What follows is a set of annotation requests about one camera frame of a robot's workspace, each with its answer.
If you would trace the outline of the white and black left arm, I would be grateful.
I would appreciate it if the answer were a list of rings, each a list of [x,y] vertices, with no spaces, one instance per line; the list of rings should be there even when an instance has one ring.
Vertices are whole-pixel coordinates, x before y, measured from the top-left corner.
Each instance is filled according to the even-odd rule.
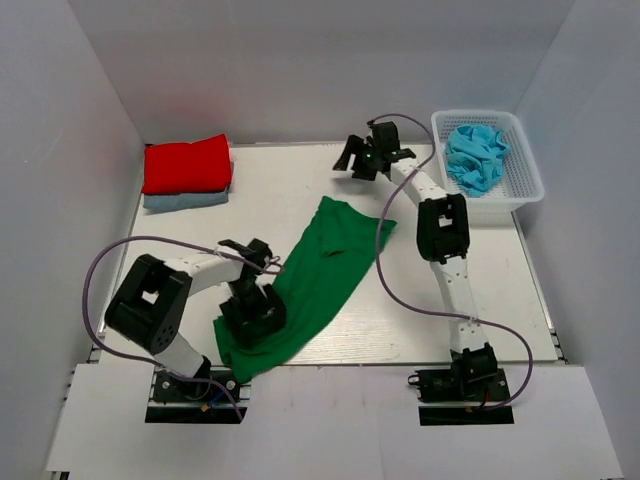
[[[222,319],[239,343],[251,346],[286,324],[282,298],[273,286],[256,282],[264,266],[226,251],[174,260],[142,255],[107,307],[105,323],[177,375],[177,387],[188,398],[202,398],[211,387],[211,363],[180,334],[187,300],[228,284]]]

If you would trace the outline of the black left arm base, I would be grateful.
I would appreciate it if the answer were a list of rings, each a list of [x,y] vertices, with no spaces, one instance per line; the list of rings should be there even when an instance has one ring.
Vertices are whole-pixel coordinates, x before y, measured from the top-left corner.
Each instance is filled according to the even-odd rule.
[[[152,377],[145,413],[147,424],[239,425],[249,407],[250,385],[241,384],[227,369],[213,369],[217,384],[187,383],[167,372]]]

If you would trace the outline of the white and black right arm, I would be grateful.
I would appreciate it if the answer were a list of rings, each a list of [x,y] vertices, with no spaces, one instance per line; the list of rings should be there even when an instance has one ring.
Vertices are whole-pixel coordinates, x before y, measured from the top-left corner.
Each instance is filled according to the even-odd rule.
[[[449,320],[452,388],[463,398],[477,397],[497,371],[497,360],[477,318],[468,279],[465,198],[441,188],[419,165],[416,154],[400,147],[398,139],[350,135],[333,169],[351,169],[354,178],[367,181],[382,174],[416,207],[417,249],[438,282],[444,310],[437,315]]]

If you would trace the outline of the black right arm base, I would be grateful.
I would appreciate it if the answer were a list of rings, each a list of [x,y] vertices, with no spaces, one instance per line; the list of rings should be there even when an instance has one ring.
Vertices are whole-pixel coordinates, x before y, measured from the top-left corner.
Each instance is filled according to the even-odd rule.
[[[463,393],[449,369],[417,370],[407,378],[418,393],[418,416],[422,427],[496,426],[515,423],[511,406],[495,408],[510,398],[503,369],[479,386]]]

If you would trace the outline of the green t-shirt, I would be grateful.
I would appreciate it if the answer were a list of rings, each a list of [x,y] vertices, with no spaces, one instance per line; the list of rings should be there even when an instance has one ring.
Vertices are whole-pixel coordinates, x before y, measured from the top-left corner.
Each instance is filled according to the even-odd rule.
[[[246,383],[303,349],[336,317],[385,247],[397,222],[379,221],[324,196],[272,283],[286,306],[286,323],[256,345],[232,336],[223,317],[213,322],[223,364]]]

